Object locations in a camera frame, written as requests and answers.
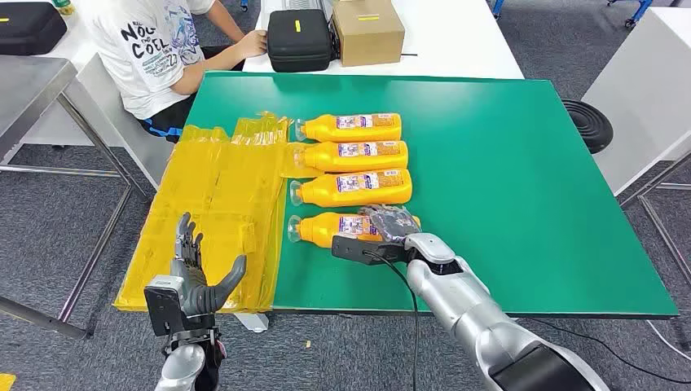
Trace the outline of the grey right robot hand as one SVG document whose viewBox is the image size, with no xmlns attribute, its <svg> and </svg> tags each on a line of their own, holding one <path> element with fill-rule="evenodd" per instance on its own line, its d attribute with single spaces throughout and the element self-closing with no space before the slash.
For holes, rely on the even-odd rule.
<svg viewBox="0 0 691 391">
<path fill-rule="evenodd" d="M 385 242 L 402 243 L 408 235 L 421 233 L 420 223 L 403 206 L 370 204 L 359 209 L 368 217 Z"/>
</svg>

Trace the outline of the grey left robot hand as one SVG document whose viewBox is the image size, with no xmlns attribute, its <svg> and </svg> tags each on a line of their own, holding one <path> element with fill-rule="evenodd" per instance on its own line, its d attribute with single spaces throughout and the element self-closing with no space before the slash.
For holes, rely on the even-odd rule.
<svg viewBox="0 0 691 391">
<path fill-rule="evenodd" d="M 191 214 L 185 212 L 178 220 L 174 258 L 170 263 L 170 274 L 183 279 L 180 302 L 187 317 L 214 314 L 220 310 L 245 276 L 247 266 L 247 257 L 241 254 L 220 283 L 208 285 L 201 263 L 203 234 L 194 235 L 195 227 Z"/>
</svg>

